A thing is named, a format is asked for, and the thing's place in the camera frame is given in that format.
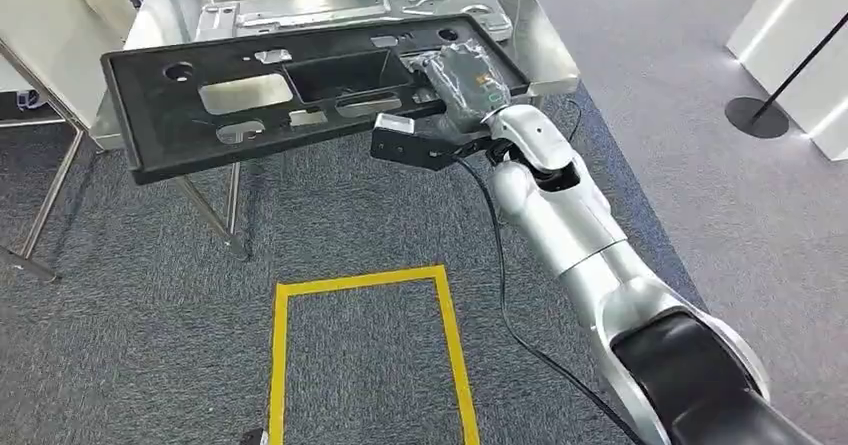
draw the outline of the white panel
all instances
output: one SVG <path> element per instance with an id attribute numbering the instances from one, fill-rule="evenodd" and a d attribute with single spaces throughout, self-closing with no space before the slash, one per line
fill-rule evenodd
<path id="1" fill-rule="evenodd" d="M 785 0 L 757 0 L 728 48 L 742 54 Z M 848 0 L 792 0 L 743 65 L 769 93 L 800 65 L 848 11 Z M 778 99 L 831 159 L 848 149 L 848 30 L 836 35 Z"/>
<path id="2" fill-rule="evenodd" d="M 9 62 L 0 57 L 0 92 L 17 92 L 30 88 L 32 87 L 18 75 L 18 72 L 9 65 Z"/>
<path id="3" fill-rule="evenodd" d="M 106 83 L 100 56 L 121 40 L 85 0 L 0 0 L 0 36 L 86 127 Z"/>

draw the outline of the yellow rectangle marking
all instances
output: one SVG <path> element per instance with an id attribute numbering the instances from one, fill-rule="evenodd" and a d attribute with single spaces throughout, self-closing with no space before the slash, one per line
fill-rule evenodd
<path id="1" fill-rule="evenodd" d="M 436 293 L 439 298 L 439 309 L 442 314 L 445 341 L 447 342 L 448 355 L 450 357 L 453 380 L 456 387 L 456 399 L 459 406 L 459 418 L 462 422 L 464 443 L 465 445 L 480 445 L 477 416 L 474 412 L 474 402 L 471 398 L 471 385 L 468 382 L 468 372 L 465 369 L 465 358 L 462 354 L 462 343 L 459 340 L 459 326 L 456 323 L 456 313 L 454 312 L 453 300 L 451 299 L 450 287 L 448 286 L 447 273 L 445 273 L 445 267 L 443 265 L 290 285 L 283 283 L 277 284 L 274 304 L 273 349 L 271 353 L 271 417 L 268 424 L 268 435 L 272 445 L 283 445 L 283 430 L 285 427 L 283 414 L 286 409 L 286 333 L 288 328 L 289 297 L 424 279 L 430 279 L 435 282 Z"/>

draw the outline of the robotic arm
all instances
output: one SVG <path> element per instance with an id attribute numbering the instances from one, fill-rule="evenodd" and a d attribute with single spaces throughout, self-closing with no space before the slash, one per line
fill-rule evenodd
<path id="1" fill-rule="evenodd" d="M 652 445 L 817 443 L 769 405 L 760 360 L 642 261 L 580 155 L 509 92 L 474 43 L 420 56 L 449 122 L 380 115 L 372 156 L 438 170 L 487 150 L 494 196 L 561 285 L 623 418 Z"/>

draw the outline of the gray carpet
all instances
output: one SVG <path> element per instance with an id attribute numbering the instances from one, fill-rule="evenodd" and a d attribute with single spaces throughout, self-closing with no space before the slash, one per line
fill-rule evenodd
<path id="1" fill-rule="evenodd" d="M 730 99 L 765 97 L 724 47 L 754 0 L 539 2 L 698 290 L 763 359 L 778 408 L 844 443 L 848 164 L 795 127 L 758 140 L 728 124 Z"/>
<path id="2" fill-rule="evenodd" d="M 586 111 L 575 147 L 615 215 L 658 274 L 701 303 L 591 99 L 581 90 L 577 100 Z M 547 110 L 570 130 L 564 98 Z M 20 243 L 68 139 L 61 127 L 0 131 L 2 243 Z M 438 263 L 483 443 L 627 443 L 504 330 L 471 178 L 370 159 L 368 142 L 246 163 L 247 264 L 173 185 L 136 187 L 121 153 L 87 144 L 36 254 L 63 281 L 0 270 L 0 443 L 233 444 L 268 420 L 275 282 Z M 219 209 L 226 176 L 193 177 Z M 516 231 L 504 234 L 518 329 L 597 387 L 562 293 Z M 286 443 L 458 443 L 440 320 L 426 283 L 291 298 Z"/>

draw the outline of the metal table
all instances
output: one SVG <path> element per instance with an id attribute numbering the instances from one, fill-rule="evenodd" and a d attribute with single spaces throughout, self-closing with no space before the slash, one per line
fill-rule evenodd
<path id="1" fill-rule="evenodd" d="M 195 41 L 198 38 L 198 26 L 204 9 L 208 9 L 211 4 L 231 1 L 233 0 L 144 0 L 125 48 L 137 49 Z M 579 71 L 539 3 L 536 0 L 498 1 L 513 24 L 511 38 L 501 45 L 530 78 L 532 84 L 528 96 L 531 100 L 539 100 L 545 95 L 573 93 L 579 83 Z M 123 148 L 120 128 L 108 94 L 104 97 L 98 119 L 90 134 L 98 145 L 105 149 Z M 239 176 L 240 164 L 233 164 L 226 218 L 223 220 L 187 177 L 175 178 L 174 181 L 233 254 L 241 260 L 246 260 L 247 252 L 235 236 Z"/>

